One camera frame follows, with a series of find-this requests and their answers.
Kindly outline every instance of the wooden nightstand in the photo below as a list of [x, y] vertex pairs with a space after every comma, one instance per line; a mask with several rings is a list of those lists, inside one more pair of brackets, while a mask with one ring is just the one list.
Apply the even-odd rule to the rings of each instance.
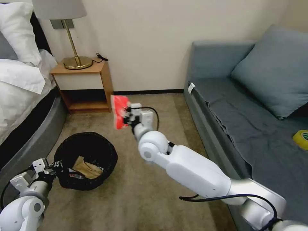
[[86, 69], [68, 70], [61, 61], [51, 75], [70, 113], [111, 112], [113, 86], [108, 62], [93, 62]]

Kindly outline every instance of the gray sofa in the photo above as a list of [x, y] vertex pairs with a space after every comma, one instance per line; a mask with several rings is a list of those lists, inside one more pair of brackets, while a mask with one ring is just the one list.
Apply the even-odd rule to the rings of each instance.
[[[308, 152], [292, 140], [308, 129], [300, 112], [278, 120], [231, 72], [254, 47], [246, 42], [193, 42], [184, 95], [209, 158], [231, 178], [252, 178], [287, 200], [284, 219], [308, 223]], [[188, 93], [190, 83], [195, 88]], [[240, 231], [252, 230], [229, 206]]]

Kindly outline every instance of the wall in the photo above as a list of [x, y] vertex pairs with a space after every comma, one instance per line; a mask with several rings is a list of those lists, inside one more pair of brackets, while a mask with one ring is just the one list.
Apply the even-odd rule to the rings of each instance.
[[291, 0], [281, 19], [280, 24], [287, 28], [308, 32], [307, 11], [307, 0]]
[[[75, 19], [79, 55], [110, 62], [115, 91], [182, 89], [194, 40], [257, 39], [280, 18], [288, 0], [84, 0]], [[41, 20], [59, 61], [73, 52], [65, 30]]]

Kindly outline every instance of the baseboard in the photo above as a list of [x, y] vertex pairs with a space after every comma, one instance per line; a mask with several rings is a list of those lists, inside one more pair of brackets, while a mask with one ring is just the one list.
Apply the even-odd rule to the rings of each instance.
[[149, 94], [168, 94], [168, 93], [183, 93], [183, 92], [184, 92], [184, 89], [114, 91], [114, 95], [149, 95]]

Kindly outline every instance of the sofa armrest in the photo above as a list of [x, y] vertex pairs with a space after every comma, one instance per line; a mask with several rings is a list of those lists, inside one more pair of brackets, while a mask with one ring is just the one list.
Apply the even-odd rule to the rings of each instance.
[[230, 76], [235, 66], [252, 50], [255, 41], [195, 41], [192, 44], [186, 84], [196, 78]]

